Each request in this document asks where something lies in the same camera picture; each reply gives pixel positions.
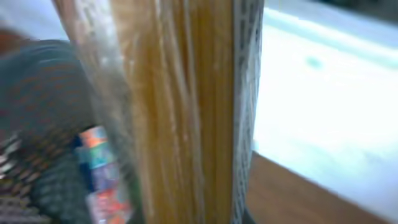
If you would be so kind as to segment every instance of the clear plastic packaging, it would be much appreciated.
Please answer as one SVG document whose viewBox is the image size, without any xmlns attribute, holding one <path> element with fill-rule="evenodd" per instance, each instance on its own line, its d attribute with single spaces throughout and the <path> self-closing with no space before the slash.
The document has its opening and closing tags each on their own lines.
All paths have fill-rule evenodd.
<svg viewBox="0 0 398 224">
<path fill-rule="evenodd" d="M 146 223 L 240 223 L 263 1 L 55 3 L 136 214 L 142 204 Z"/>
</svg>

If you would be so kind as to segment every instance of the plastic wrapper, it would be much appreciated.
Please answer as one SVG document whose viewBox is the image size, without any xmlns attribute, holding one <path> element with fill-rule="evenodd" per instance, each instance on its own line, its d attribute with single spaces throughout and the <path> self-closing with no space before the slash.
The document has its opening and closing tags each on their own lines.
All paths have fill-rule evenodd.
<svg viewBox="0 0 398 224">
<path fill-rule="evenodd" d="M 145 223 L 240 223 L 263 1 L 55 3 L 134 214 L 142 207 Z"/>
</svg>

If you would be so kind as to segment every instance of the wooden floor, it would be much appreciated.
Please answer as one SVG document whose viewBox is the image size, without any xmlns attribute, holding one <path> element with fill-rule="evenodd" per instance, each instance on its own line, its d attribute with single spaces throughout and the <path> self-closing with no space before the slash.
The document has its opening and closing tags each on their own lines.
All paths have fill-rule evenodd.
<svg viewBox="0 0 398 224">
<path fill-rule="evenodd" d="M 387 223 L 257 153 L 246 203 L 257 224 Z"/>
</svg>

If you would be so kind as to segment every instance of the white surface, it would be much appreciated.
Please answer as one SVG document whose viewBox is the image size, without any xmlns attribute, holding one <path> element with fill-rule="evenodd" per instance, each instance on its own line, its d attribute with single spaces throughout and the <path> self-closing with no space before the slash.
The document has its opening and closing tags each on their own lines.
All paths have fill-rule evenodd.
<svg viewBox="0 0 398 224">
<path fill-rule="evenodd" d="M 259 153 L 398 222 L 397 70 L 266 26 L 268 19 L 254 133 Z M 385 57 L 394 56 L 383 47 Z"/>
<path fill-rule="evenodd" d="M 1 0 L 0 26 L 34 39 L 68 40 L 51 0 Z"/>
</svg>

